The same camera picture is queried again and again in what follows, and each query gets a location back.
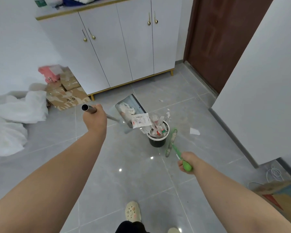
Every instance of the cardboard box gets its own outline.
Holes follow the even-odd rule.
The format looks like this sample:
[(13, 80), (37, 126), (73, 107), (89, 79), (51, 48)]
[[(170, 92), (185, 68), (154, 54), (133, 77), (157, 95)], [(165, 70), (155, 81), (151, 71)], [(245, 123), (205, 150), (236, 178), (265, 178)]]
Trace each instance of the cardboard box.
[(66, 90), (62, 87), (60, 80), (58, 82), (48, 83), (46, 87), (47, 94), (57, 96), (66, 93)]
[(291, 222), (291, 181), (274, 181), (254, 190)]
[(57, 96), (47, 94), (47, 100), (59, 110), (69, 109), (91, 101), (82, 87), (74, 88)]
[(64, 88), (66, 88), (67, 91), (81, 86), (68, 67), (63, 68), (62, 70), (63, 73), (60, 74), (60, 80), (61, 84), (64, 86)]

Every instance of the shoe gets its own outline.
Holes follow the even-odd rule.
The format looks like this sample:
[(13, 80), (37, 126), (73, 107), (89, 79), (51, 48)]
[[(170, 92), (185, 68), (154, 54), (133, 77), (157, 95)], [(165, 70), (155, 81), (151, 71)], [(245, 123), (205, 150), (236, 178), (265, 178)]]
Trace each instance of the shoe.
[(180, 231), (177, 229), (177, 228), (170, 228), (169, 230), (168, 230), (168, 233), (180, 233)]
[(141, 222), (140, 208), (135, 201), (129, 202), (125, 208), (126, 220), (130, 222)]

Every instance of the forearm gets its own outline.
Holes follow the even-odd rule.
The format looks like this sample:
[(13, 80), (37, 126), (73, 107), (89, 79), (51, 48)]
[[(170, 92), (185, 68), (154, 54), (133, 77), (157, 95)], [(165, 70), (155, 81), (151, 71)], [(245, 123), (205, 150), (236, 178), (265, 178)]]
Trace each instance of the forearm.
[(59, 232), (99, 155), (105, 132), (88, 132), (0, 200), (0, 232)]
[(227, 232), (291, 232), (291, 224), (275, 208), (206, 162), (198, 159), (194, 175)]

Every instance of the green plastic bottle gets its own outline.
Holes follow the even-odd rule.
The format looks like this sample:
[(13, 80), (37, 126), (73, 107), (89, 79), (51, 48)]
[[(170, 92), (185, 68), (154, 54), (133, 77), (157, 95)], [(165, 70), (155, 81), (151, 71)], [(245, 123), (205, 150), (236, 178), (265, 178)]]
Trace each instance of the green plastic bottle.
[(43, 7), (43, 6), (46, 6), (47, 5), (47, 3), (45, 2), (45, 0), (34, 0), (34, 1), (35, 1), (36, 5), (38, 7)]

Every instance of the door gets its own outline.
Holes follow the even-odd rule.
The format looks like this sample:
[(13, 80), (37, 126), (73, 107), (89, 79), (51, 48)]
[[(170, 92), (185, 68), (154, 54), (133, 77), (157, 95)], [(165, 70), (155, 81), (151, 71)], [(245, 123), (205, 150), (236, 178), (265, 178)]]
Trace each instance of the door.
[(218, 93), (272, 1), (194, 1), (185, 59)]
[(116, 4), (132, 79), (154, 74), (151, 0), (129, 0)]
[(86, 94), (110, 87), (78, 13), (39, 23)]
[(80, 11), (79, 14), (110, 86), (132, 81), (116, 5)]
[(175, 67), (182, 0), (151, 0), (154, 73)]

